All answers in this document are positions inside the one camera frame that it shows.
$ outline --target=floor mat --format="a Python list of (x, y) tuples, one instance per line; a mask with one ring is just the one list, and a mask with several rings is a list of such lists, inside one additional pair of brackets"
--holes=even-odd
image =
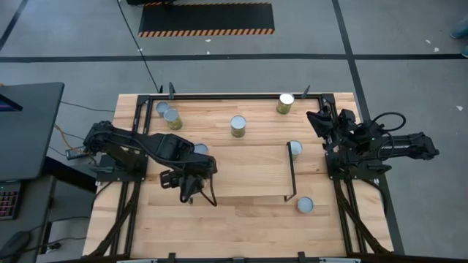
[(139, 37), (272, 34), (270, 3), (146, 4)]

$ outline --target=yellow cable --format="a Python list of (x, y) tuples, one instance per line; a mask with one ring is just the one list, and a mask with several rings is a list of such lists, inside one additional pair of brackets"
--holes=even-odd
[(85, 153), (85, 152), (83, 152), (81, 150), (78, 150), (79, 147), (74, 148), (67, 142), (67, 138), (65, 138), (64, 131), (61, 130), (59, 125), (54, 124), (54, 127), (60, 132), (61, 138), (65, 142), (65, 144), (67, 145), (68, 148), (70, 148), (71, 150), (76, 150), (78, 153)]

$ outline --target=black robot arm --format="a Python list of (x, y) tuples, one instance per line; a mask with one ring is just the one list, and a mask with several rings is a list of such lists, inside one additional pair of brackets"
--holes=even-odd
[(193, 143), (174, 134), (148, 136), (117, 129), (109, 121), (101, 121), (92, 126), (83, 144), (86, 152), (93, 155), (106, 153), (116, 161), (119, 168), (128, 173), (140, 168), (141, 154), (173, 169), (161, 173), (161, 187), (181, 187), (182, 202), (187, 202), (191, 195), (201, 192), (203, 180), (211, 179), (218, 172), (213, 156), (194, 153)]
[[(400, 126), (384, 129), (377, 120), (385, 115), (398, 115)], [(318, 137), (325, 139), (326, 161), (331, 177), (373, 179), (391, 169), (382, 164), (389, 158), (407, 156), (412, 159), (430, 160), (439, 154), (430, 137), (423, 132), (392, 136), (390, 132), (400, 129), (406, 118), (400, 113), (384, 113), (374, 120), (357, 124), (350, 110), (342, 110), (333, 118), (330, 108), (313, 113), (307, 118)]]

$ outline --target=keyboard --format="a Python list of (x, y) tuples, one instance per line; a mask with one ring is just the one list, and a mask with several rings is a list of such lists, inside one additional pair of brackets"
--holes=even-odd
[(0, 220), (16, 218), (23, 193), (22, 186), (20, 181), (0, 182)]

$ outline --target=can lid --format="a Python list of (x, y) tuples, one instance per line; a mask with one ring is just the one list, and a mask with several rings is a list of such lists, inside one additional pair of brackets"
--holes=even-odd
[(308, 197), (301, 197), (298, 200), (298, 209), (302, 213), (310, 213), (314, 210), (314, 202)]
[(208, 146), (198, 143), (195, 145), (194, 153), (206, 154), (208, 152)]
[(291, 143), (291, 152), (293, 155), (298, 155), (302, 153), (302, 144), (299, 141), (290, 141)]
[(166, 121), (176, 121), (178, 118), (178, 111), (176, 109), (169, 109), (164, 113)]
[(234, 129), (242, 129), (246, 126), (246, 119), (240, 115), (234, 116), (231, 119), (231, 126)]
[(294, 96), (292, 94), (281, 94), (279, 100), (286, 105), (292, 104), (294, 102)]
[(158, 113), (165, 113), (166, 110), (169, 110), (169, 104), (167, 102), (158, 102), (158, 104), (156, 104), (156, 111)]

